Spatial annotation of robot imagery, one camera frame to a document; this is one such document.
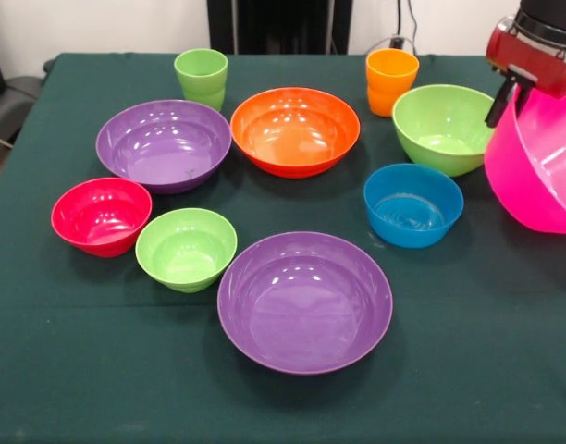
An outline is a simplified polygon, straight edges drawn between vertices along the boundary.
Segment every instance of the green bowl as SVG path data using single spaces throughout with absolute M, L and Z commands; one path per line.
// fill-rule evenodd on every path
M 234 258 L 236 230 L 223 216 L 202 208 L 170 211 L 152 220 L 135 244 L 141 268 L 172 290 L 201 291 Z
M 414 88 L 394 104 L 392 120 L 406 155 L 448 176 L 460 176 L 484 163 L 493 130 L 485 117 L 488 95 L 457 85 Z

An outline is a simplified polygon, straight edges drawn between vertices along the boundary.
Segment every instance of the cup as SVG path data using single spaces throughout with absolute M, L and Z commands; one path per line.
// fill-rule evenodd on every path
M 215 49 L 191 49 L 176 57 L 174 70 L 185 99 L 221 111 L 228 78 L 228 58 L 224 54 Z
M 372 113 L 391 117 L 392 107 L 411 89 L 419 71 L 419 60 L 406 51 L 382 48 L 365 59 L 367 102 Z

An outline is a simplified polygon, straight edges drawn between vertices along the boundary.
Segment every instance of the white wall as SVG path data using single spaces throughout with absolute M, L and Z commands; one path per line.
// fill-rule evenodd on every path
M 402 32 L 412 34 L 406 0 Z M 483 54 L 498 20 L 519 0 L 412 0 L 420 53 Z M 354 0 L 349 52 L 396 29 L 395 0 Z M 6 77 L 42 75 L 61 52 L 180 52 L 209 45 L 205 0 L 0 0 Z
M 209 46 L 204 0 L 0 0 L 6 77 L 43 75 L 61 52 L 172 52 Z
M 410 38 L 412 21 L 406 0 L 401 2 L 401 34 Z M 483 55 L 498 21 L 517 12 L 519 4 L 520 0 L 412 0 L 419 25 L 417 51 Z M 376 42 L 393 35 L 396 26 L 396 0 L 354 0 L 349 52 L 365 53 Z

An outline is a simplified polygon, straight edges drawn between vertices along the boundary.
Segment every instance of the bowl rim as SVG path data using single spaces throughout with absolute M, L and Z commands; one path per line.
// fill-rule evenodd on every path
M 299 235 L 308 234 L 308 235 L 316 236 L 316 237 L 319 237 L 319 238 L 328 238 L 328 239 L 331 239 L 335 242 L 339 242 L 339 243 L 343 243 L 343 244 L 347 245 L 349 248 L 352 248 L 354 251 L 359 252 L 359 254 L 363 257 L 364 261 L 370 262 L 374 266 L 374 268 L 379 272 L 379 276 L 384 280 L 384 282 L 388 286 L 388 321 L 381 328 L 379 337 L 376 338 L 372 342 L 372 344 L 369 347 L 367 347 L 367 349 L 365 349 L 365 351 L 363 353 L 360 353 L 354 359 L 351 359 L 351 360 L 349 360 L 349 361 L 347 361 L 346 363 L 343 363 L 343 364 L 332 365 L 325 370 L 308 370 L 308 371 L 289 370 L 289 369 L 282 368 L 280 366 L 269 364 L 268 362 L 266 362 L 263 359 L 260 359 L 260 358 L 257 359 L 256 357 L 251 356 L 250 353 L 247 353 L 245 350 L 243 350 L 240 347 L 238 342 L 236 340 L 234 340 L 234 336 L 232 335 L 232 333 L 226 328 L 226 324 L 224 323 L 225 314 L 223 313 L 223 310 L 222 310 L 221 304 L 220 304 L 220 301 L 224 298 L 224 295 L 226 293 L 225 282 L 226 282 L 226 277 L 227 277 L 228 273 L 230 272 L 233 265 L 236 264 L 239 260 L 243 259 L 244 255 L 251 248 L 254 248 L 257 244 L 264 242 L 264 241 L 269 241 L 269 240 L 272 240 L 272 239 L 275 239 L 275 238 L 282 238 L 282 237 L 287 237 L 289 235 L 298 235 L 298 234 Z M 240 351 L 242 354 L 244 354 L 250 360 L 252 360 L 252 361 L 254 361 L 254 362 L 256 362 L 256 363 L 258 363 L 258 364 L 260 364 L 260 365 L 262 365 L 266 368 L 269 368 L 271 370 L 275 370 L 275 371 L 285 373 L 285 374 L 288 374 L 288 375 L 296 375 L 296 376 L 324 375 L 324 374 L 327 374 L 327 373 L 336 372 L 336 371 L 338 371 L 342 368 L 345 368 L 345 367 L 348 367 L 352 364 L 357 363 L 358 361 L 362 360 L 365 356 L 367 356 L 369 353 L 371 353 L 375 349 L 375 347 L 377 347 L 377 345 L 381 342 L 381 340 L 386 336 L 386 334 L 388 333 L 390 324 L 392 322 L 393 314 L 394 314 L 394 295 L 393 295 L 393 292 L 392 292 L 392 286 L 390 284 L 388 276 L 386 275 L 386 273 L 384 272 L 382 267 L 375 261 L 375 259 L 372 256 L 370 256 L 364 249 L 362 249 L 361 247 L 358 247 L 356 244 L 354 244 L 354 243 L 352 243 L 348 240 L 342 239 L 338 236 L 334 236 L 332 234 L 323 233 L 323 232 L 319 232 L 319 231 L 310 231 L 310 230 L 284 231 L 284 232 L 273 234 L 271 236 L 261 238 L 261 239 L 255 241 L 255 242 L 251 243 L 242 252 L 240 252 L 240 254 L 238 254 L 236 256 L 236 258 L 231 262 L 231 264 L 229 264 L 228 269 L 224 273 L 224 276 L 222 277 L 221 281 L 219 282 L 219 288 L 217 289 L 217 316 L 219 317 L 219 323 L 220 323 L 222 329 L 224 330 L 224 332 L 226 333 L 226 336 L 228 337 L 229 341 L 236 347 L 236 349 L 238 351 Z
M 199 74 L 189 74 L 188 72 L 184 72 L 181 69 L 178 68 L 177 63 L 178 60 L 188 54 L 192 54 L 192 53 L 212 53 L 215 54 L 217 56 L 221 56 L 226 64 L 219 69 L 216 72 L 212 72 L 211 74 L 204 74 L 204 75 L 199 75 Z M 228 61 L 228 56 L 225 55 L 224 53 L 217 51 L 216 49 L 213 48 L 191 48 L 187 51 L 183 51 L 182 53 L 178 54 L 176 57 L 174 57 L 174 62 L 173 62 L 173 66 L 174 66 L 174 70 L 176 70 L 176 72 L 178 74 L 181 74 L 183 76 L 187 76 L 187 77 L 191 77 L 191 78 L 196 78 L 196 79 L 202 79 L 202 78 L 207 78 L 207 77 L 213 77 L 213 76 L 217 76 L 219 74 L 221 74 L 223 71 L 225 71 L 226 69 L 228 69 L 228 65 L 229 65 L 229 61 Z
M 514 94 L 515 98 L 519 94 L 519 91 L 520 91 L 519 85 L 515 85 L 514 88 L 513 88 L 513 94 Z M 564 96 L 560 100 L 564 100 L 566 102 L 566 96 Z M 538 163 L 534 160 L 534 158 L 531 156 L 531 153 L 527 149 L 526 138 L 522 134 L 522 129 L 520 128 L 520 120 L 517 116 L 517 112 L 514 111 L 512 108 L 510 109 L 509 107 L 507 107 L 505 109 L 505 113 L 503 115 L 503 118 L 506 118 L 505 117 L 506 113 L 513 113 L 513 125 L 512 126 L 513 126 L 513 129 L 515 130 L 515 136 L 517 137 L 517 140 L 519 141 L 520 145 L 522 146 L 523 154 L 525 155 L 525 158 L 530 163 L 530 166 L 532 167 L 534 174 L 536 174 L 538 176 L 538 178 L 540 179 L 540 182 L 542 182 L 542 185 L 544 185 L 545 188 L 548 190 L 548 193 L 550 194 L 550 196 L 552 196 L 552 198 L 557 202 L 557 204 L 559 204 L 566 211 L 566 201 L 563 202 L 562 199 L 559 197 L 559 195 L 556 193 L 555 190 L 553 190 L 549 186 L 546 186 L 545 173 L 538 167 Z
M 258 157 L 254 154 L 251 154 L 247 149 L 245 149 L 243 147 L 243 145 L 240 143 L 240 141 L 238 141 L 238 139 L 236 138 L 236 134 L 235 134 L 235 131 L 233 129 L 234 128 L 234 122 L 238 118 L 238 115 L 240 113 L 240 109 L 244 105 L 255 100 L 257 97 L 261 97 L 263 95 L 268 95 L 268 94 L 271 94 L 271 93 L 276 93 L 276 92 L 279 92 L 279 91 L 298 91 L 298 92 L 305 92 L 305 93 L 315 93 L 315 94 L 318 94 L 320 96 L 323 96 L 323 97 L 326 97 L 328 99 L 332 99 L 336 102 L 341 103 L 343 106 L 345 106 L 349 110 L 349 114 L 353 117 L 353 120 L 357 123 L 357 130 L 355 131 L 354 138 L 352 138 L 352 140 L 350 140 L 350 142 L 347 143 L 347 147 L 342 152 L 340 152 L 339 154 L 335 155 L 334 157 L 332 157 L 330 159 L 323 160 L 323 161 L 316 162 L 316 163 L 312 163 L 312 164 L 303 164 L 303 165 L 279 164 L 279 163 L 268 162 L 268 161 L 262 159 L 261 157 Z M 341 159 L 344 155 L 346 155 L 355 146 L 355 143 L 357 143 L 357 141 L 359 141 L 359 138 L 361 136 L 361 120 L 359 119 L 359 115 L 357 114 L 357 112 L 352 108 L 352 106 L 349 105 L 349 103 L 347 103 L 345 100 L 341 99 L 337 95 L 332 94 L 330 92 L 326 92 L 326 91 L 319 90 L 319 89 L 316 89 L 316 88 L 309 88 L 309 87 L 305 87 L 305 86 L 293 86 L 293 85 L 281 86 L 281 87 L 277 87 L 277 88 L 270 88 L 268 90 L 262 90 L 262 91 L 260 91 L 256 94 L 253 94 L 250 97 L 246 98 L 238 106 L 236 106 L 236 109 L 232 113 L 231 118 L 229 120 L 229 127 L 230 127 L 230 131 L 231 131 L 231 135 L 232 135 L 232 140 L 234 141 L 234 143 L 236 143 L 236 145 L 240 148 L 240 150 L 245 155 L 250 157 L 251 159 L 256 160 L 259 163 L 262 163 L 264 165 L 269 165 L 269 166 L 273 166 L 273 167 L 293 168 L 293 169 L 300 169 L 300 170 L 311 169 L 311 168 L 314 168 L 314 167 L 321 167 L 321 166 L 328 165 L 330 162 L 338 161 L 339 159 Z
M 104 242 L 104 243 L 90 243 L 90 242 L 81 242 L 78 240 L 73 240 L 70 237 L 64 235 L 63 233 L 61 233 L 58 229 L 57 224 L 55 223 L 55 215 L 57 214 L 58 211 L 58 206 L 61 204 L 61 202 L 66 199 L 71 193 L 77 191 L 78 189 L 91 184 L 91 183 L 99 183 L 99 182 L 121 182 L 121 183 L 128 183 L 129 185 L 134 186 L 135 188 L 138 188 L 139 190 L 142 190 L 144 195 L 145 195 L 145 204 L 146 204 L 146 211 L 145 211 L 145 217 L 141 220 L 141 222 L 137 225 L 136 228 L 130 230 L 130 231 L 126 231 L 124 236 L 121 236 L 119 239 L 115 239 L 112 240 L 110 242 Z M 61 194 L 57 200 L 55 201 L 55 204 L 53 205 L 53 209 L 51 210 L 51 226 L 53 227 L 53 231 L 55 232 L 55 234 L 57 236 L 59 236 L 59 238 L 61 238 L 63 241 L 70 243 L 72 245 L 75 245 L 76 247 L 85 247 L 85 248 L 92 248 L 92 247 L 104 247 L 107 245 L 112 245 L 114 243 L 123 241 L 124 239 L 126 239 L 128 236 L 132 235 L 133 233 L 137 233 L 140 229 L 142 229 L 146 224 L 147 221 L 149 220 L 150 216 L 152 215 L 152 211 L 153 211 L 153 207 L 154 207 L 154 200 L 152 199 L 152 195 L 151 193 L 144 187 L 142 186 L 139 182 L 136 182 L 135 180 L 131 180 L 131 179 L 125 179 L 125 178 L 116 178 L 116 177 L 103 177 L 103 178 L 95 178 L 95 179 L 88 179 L 88 180 L 84 180 L 83 182 L 79 182 L 76 185 L 72 186 L 71 188 L 69 188 L 68 190 L 66 190 L 63 194 Z
M 215 115 L 223 124 L 224 124 L 224 128 L 227 127 L 228 128 L 228 142 L 227 142 L 227 148 L 224 151 L 224 153 L 221 155 L 221 157 L 219 157 L 219 159 L 217 159 L 217 161 L 215 161 L 214 164 L 212 164 L 209 168 L 207 168 L 203 173 L 201 173 L 199 176 L 196 176 L 192 179 L 185 179 L 185 180 L 180 180 L 178 182 L 159 182 L 159 183 L 148 183 L 148 182 L 142 182 L 142 181 L 138 181 L 138 180 L 134 180 L 132 178 L 130 178 L 129 176 L 126 176 L 125 174 L 120 173 L 119 171 L 117 171 L 115 168 L 111 167 L 110 165 L 108 165 L 101 157 L 100 155 L 100 140 L 102 139 L 103 136 L 103 131 L 105 131 L 107 129 L 107 127 L 116 119 L 118 119 L 119 117 L 123 116 L 124 114 L 127 114 L 128 112 L 132 111 L 133 109 L 137 109 L 143 106 L 147 106 L 147 105 L 154 105 L 154 104 L 178 104 L 178 105 L 187 105 L 187 106 L 193 106 L 193 107 L 198 107 L 198 108 L 202 108 L 205 109 L 206 111 L 208 111 L 210 114 Z M 194 180 L 197 180 L 199 178 L 201 178 L 203 175 L 207 174 L 207 173 L 211 173 L 212 171 L 214 171 L 216 168 L 219 167 L 219 165 L 221 165 L 221 163 L 225 160 L 226 156 L 229 153 L 229 150 L 231 148 L 231 143 L 232 143 L 232 133 L 231 133 L 231 127 L 229 126 L 229 122 L 228 120 L 219 112 L 215 111 L 211 106 L 205 105 L 205 104 L 200 104 L 198 102 L 193 102 L 192 100 L 185 100 L 185 99 L 157 99 L 157 100 L 150 100 L 147 102 L 141 102 L 132 106 L 129 106 L 127 108 L 122 109 L 121 111 L 119 111 L 118 113 L 114 114 L 113 116 L 111 116 L 104 124 L 103 126 L 98 130 L 98 134 L 96 135 L 96 141 L 95 141 L 95 149 L 96 149 L 96 156 L 98 157 L 98 161 L 112 174 L 114 174 L 115 176 L 119 177 L 119 178 L 123 178 L 123 179 L 128 179 L 128 180 L 132 180 L 132 181 L 136 181 L 137 183 L 140 183 L 141 185 L 143 185 L 144 187 L 166 187 L 166 186 L 170 186 L 170 185 L 181 185 L 184 183 L 188 183 L 188 182 L 192 182 Z
M 374 207 L 371 205 L 370 200 L 367 199 L 367 190 L 369 187 L 371 187 L 371 183 L 374 179 L 375 176 L 388 171 L 389 169 L 406 169 L 409 168 L 413 171 L 422 171 L 422 170 L 426 170 L 436 176 L 438 176 L 439 178 L 442 178 L 444 181 L 448 182 L 449 185 L 451 186 L 451 188 L 453 190 L 456 191 L 456 194 L 458 196 L 458 211 L 456 212 L 456 215 L 452 218 L 453 220 L 450 221 L 446 221 L 444 224 L 442 224 L 439 227 L 435 227 L 435 228 L 431 228 L 431 229 L 415 229 L 415 228 L 405 228 L 405 227 L 398 227 L 399 229 L 403 230 L 403 231 L 407 231 L 410 233 L 434 233 L 434 232 L 440 232 L 445 230 L 445 228 L 449 228 L 451 227 L 453 224 L 455 224 L 458 219 L 461 217 L 461 215 L 463 214 L 464 211 L 464 195 L 461 192 L 461 188 L 458 185 L 458 183 L 452 179 L 450 176 L 448 176 L 445 173 L 442 173 L 441 171 L 432 168 L 430 166 L 426 166 L 426 165 L 421 165 L 421 164 L 409 164 L 409 163 L 399 163 L 399 164 L 390 164 L 390 165 L 386 165 L 386 166 L 382 166 L 381 168 L 377 169 L 376 171 L 374 171 L 372 174 L 369 175 L 369 177 L 367 178 L 367 180 L 365 181 L 365 184 L 363 185 L 363 200 L 365 201 L 365 207 L 367 208 L 367 211 L 374 215 L 376 220 L 383 220 L 374 210 Z
M 149 230 L 150 227 L 152 227 L 154 225 L 154 223 L 156 223 L 158 220 L 165 218 L 165 217 L 168 217 L 168 216 L 173 216 L 174 214 L 177 214 L 177 213 L 181 213 L 181 214 L 206 213 L 210 216 L 216 217 L 216 218 L 224 221 L 226 223 L 226 226 L 231 230 L 231 233 L 233 234 L 233 239 L 234 239 L 234 248 L 232 248 L 232 250 L 229 253 L 229 255 L 227 256 L 227 260 L 224 262 L 224 264 L 221 267 L 219 267 L 219 269 L 217 271 L 215 271 L 214 273 L 212 273 L 210 276 L 203 277 L 202 279 L 194 279 L 194 280 L 168 280 L 168 279 L 164 279 L 164 278 L 158 276 L 154 271 L 150 270 L 149 266 L 145 265 L 145 261 L 142 260 L 142 256 L 140 254 L 140 249 L 141 249 L 141 245 L 142 245 L 142 242 L 143 242 L 142 239 L 144 238 L 145 232 L 147 230 Z M 238 250 L 238 233 L 236 232 L 236 229 L 234 228 L 232 223 L 229 220 L 227 220 L 224 216 L 220 215 L 218 212 L 208 210 L 206 208 L 199 208 L 199 207 L 177 208 L 175 210 L 167 211 L 167 212 L 163 213 L 162 215 L 160 215 L 158 217 L 155 217 L 145 226 L 145 228 L 143 228 L 143 230 L 141 231 L 140 235 L 137 238 L 137 241 L 135 242 L 135 257 L 137 259 L 137 263 L 143 269 L 143 271 L 148 276 L 157 280 L 158 282 L 162 282 L 162 283 L 164 283 L 165 285 L 168 285 L 168 286 L 176 286 L 176 287 L 177 286 L 184 286 L 184 285 L 199 284 L 201 282 L 205 282 L 207 279 L 211 279 L 211 278 L 214 278 L 216 276 L 219 276 L 221 273 L 223 273 L 223 271 L 229 266 L 231 261 L 234 259 L 237 250 Z
M 392 106 L 392 122 L 394 122 L 394 128 L 396 128 L 396 130 L 402 134 L 406 139 L 409 140 L 409 142 L 414 143 L 416 146 L 421 147 L 422 149 L 426 150 L 426 151 L 430 151 L 432 153 L 437 153 L 437 154 L 441 154 L 441 155 L 445 155 L 446 157 L 455 157 L 455 158 L 466 158 L 466 157 L 478 157 L 478 156 L 483 156 L 485 155 L 485 151 L 486 151 L 486 146 L 483 149 L 483 151 L 480 152 L 474 152 L 474 153 L 463 153 L 463 154 L 455 154 L 455 153 L 446 153 L 444 151 L 439 151 L 436 150 L 434 148 L 428 147 L 428 146 L 424 146 L 421 143 L 419 143 L 418 141 L 416 141 L 413 137 L 411 137 L 399 124 L 397 118 L 396 118 L 396 109 L 399 106 L 399 104 L 402 102 L 402 100 L 406 97 L 408 97 L 411 94 L 416 94 L 422 90 L 432 90 L 432 89 L 455 89 L 455 90 L 461 90 L 461 91 L 466 91 L 468 93 L 474 93 L 475 95 L 481 96 L 483 98 L 488 99 L 491 103 L 493 103 L 495 101 L 495 99 L 493 97 L 491 97 L 490 95 L 486 94 L 485 92 L 476 90 L 475 88 L 470 88 L 468 86 L 463 86 L 463 85 L 458 85 L 455 83 L 430 83 L 428 85 L 421 85 L 421 86 L 417 86 L 415 88 L 411 88 L 409 91 L 405 92 L 403 95 L 401 95 L 398 100 L 394 103 L 394 105 Z

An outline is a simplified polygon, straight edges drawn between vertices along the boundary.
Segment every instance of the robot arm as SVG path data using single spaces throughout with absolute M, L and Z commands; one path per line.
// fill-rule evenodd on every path
M 522 0 L 515 16 L 493 31 L 486 58 L 505 81 L 486 116 L 495 128 L 517 84 L 520 113 L 532 88 L 556 98 L 566 95 L 566 0 Z

